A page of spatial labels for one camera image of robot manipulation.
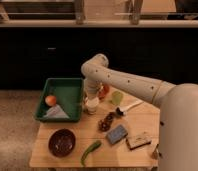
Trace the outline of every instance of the green chili pepper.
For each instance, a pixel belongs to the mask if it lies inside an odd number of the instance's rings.
[[[81,164],[85,167],[85,159],[87,158],[87,155],[94,151],[95,149],[97,149],[98,147],[101,146],[101,141],[100,140],[97,140],[95,141],[93,144],[91,144],[86,150],[85,152],[83,153],[82,157],[81,157]]]

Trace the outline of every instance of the green plastic tray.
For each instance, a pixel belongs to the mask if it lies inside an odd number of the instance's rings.
[[[57,103],[69,118],[45,118],[49,107],[45,103],[47,95],[55,95]],[[46,80],[35,119],[41,122],[77,122],[82,113],[83,79],[82,78],[49,78]]]

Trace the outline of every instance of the brown bowl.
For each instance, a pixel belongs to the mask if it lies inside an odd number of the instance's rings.
[[[64,157],[72,152],[76,138],[68,129],[60,129],[50,137],[49,150],[56,157]]]

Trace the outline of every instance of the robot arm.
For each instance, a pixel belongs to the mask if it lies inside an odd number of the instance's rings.
[[[163,97],[175,86],[158,79],[108,69],[108,63],[106,56],[97,54],[82,65],[81,70],[86,77],[85,91],[89,99],[97,96],[100,83],[106,83],[160,107]]]
[[[102,82],[160,108],[158,171],[198,170],[198,85],[175,86],[107,67],[102,54],[82,65],[88,101],[98,99]]]

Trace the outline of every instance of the dark cabinet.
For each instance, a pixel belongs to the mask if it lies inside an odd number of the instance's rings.
[[[110,68],[173,83],[198,83],[198,29],[0,28],[0,88],[43,88],[49,77],[82,77],[104,53]]]

